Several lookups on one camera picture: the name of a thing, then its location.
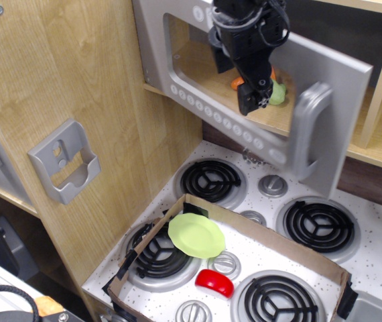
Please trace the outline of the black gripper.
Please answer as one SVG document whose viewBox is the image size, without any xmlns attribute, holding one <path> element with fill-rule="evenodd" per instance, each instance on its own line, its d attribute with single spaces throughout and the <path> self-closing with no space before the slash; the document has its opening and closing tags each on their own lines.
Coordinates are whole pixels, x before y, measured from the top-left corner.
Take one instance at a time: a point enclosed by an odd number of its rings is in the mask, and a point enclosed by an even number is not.
<svg viewBox="0 0 382 322">
<path fill-rule="evenodd" d="M 218 72 L 236 68 L 245 81 L 237 87 L 239 111 L 247 116 L 266 108 L 273 94 L 269 57 L 290 34 L 285 7 L 212 6 L 210 14 L 208 41 Z"/>
</svg>

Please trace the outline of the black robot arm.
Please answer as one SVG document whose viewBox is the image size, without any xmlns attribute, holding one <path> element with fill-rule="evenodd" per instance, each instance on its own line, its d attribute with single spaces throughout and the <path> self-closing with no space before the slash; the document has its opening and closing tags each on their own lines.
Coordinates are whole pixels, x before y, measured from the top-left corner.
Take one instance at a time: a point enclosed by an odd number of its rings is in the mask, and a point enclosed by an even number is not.
<svg viewBox="0 0 382 322">
<path fill-rule="evenodd" d="M 285 1 L 213 1 L 208 33 L 218 73 L 237 69 L 239 111 L 247 115 L 268 105 L 273 93 L 271 53 L 289 38 Z"/>
</svg>

